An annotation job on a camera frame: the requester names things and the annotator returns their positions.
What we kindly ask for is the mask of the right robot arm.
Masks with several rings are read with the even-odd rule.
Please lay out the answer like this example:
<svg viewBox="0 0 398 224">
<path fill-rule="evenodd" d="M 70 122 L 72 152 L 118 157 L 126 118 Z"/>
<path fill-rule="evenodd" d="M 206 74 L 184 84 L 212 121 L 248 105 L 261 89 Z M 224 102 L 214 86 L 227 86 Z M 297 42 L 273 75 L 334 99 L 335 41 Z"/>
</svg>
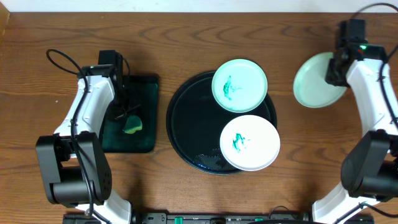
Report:
<svg viewBox="0 0 398 224">
<path fill-rule="evenodd" d="M 349 87 L 363 136 L 344 159 L 340 183 L 312 205 L 315 223 L 344 223 L 364 208 L 397 196 L 397 97 L 384 47 L 351 43 L 329 60 L 324 83 Z"/>
</svg>

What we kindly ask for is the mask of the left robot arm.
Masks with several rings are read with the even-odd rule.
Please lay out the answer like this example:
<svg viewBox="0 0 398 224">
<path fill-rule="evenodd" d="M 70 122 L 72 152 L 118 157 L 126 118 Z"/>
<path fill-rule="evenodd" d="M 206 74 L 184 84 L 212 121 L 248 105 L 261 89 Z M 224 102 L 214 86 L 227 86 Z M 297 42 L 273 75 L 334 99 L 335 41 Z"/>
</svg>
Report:
<svg viewBox="0 0 398 224">
<path fill-rule="evenodd" d="M 47 200 L 84 211 L 100 223 L 139 223 L 132 203 L 112 188 L 100 133 L 110 106 L 124 109 L 123 66 L 85 66 L 67 116 L 52 135 L 36 143 Z"/>
</svg>

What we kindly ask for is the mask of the green yellow sponge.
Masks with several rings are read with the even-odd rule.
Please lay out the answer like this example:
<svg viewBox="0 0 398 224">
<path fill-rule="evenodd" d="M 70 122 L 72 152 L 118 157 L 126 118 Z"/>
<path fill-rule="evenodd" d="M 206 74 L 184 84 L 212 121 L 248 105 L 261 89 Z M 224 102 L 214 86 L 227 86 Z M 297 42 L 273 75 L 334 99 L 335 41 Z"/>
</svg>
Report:
<svg viewBox="0 0 398 224">
<path fill-rule="evenodd" d="M 126 134 L 134 134 L 137 131 L 142 130 L 142 121 L 137 115 L 128 117 L 126 124 L 123 128 L 123 132 Z"/>
</svg>

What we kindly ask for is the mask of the white plate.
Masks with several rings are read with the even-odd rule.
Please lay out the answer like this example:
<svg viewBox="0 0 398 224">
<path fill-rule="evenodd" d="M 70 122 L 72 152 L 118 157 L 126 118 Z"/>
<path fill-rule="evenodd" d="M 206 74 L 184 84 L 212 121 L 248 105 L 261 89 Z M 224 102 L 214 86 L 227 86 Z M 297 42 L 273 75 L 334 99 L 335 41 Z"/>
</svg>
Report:
<svg viewBox="0 0 398 224">
<path fill-rule="evenodd" d="M 232 119 L 222 130 L 220 149 L 233 167 L 258 171 L 270 166 L 280 151 L 280 136 L 270 121 L 256 115 Z"/>
</svg>

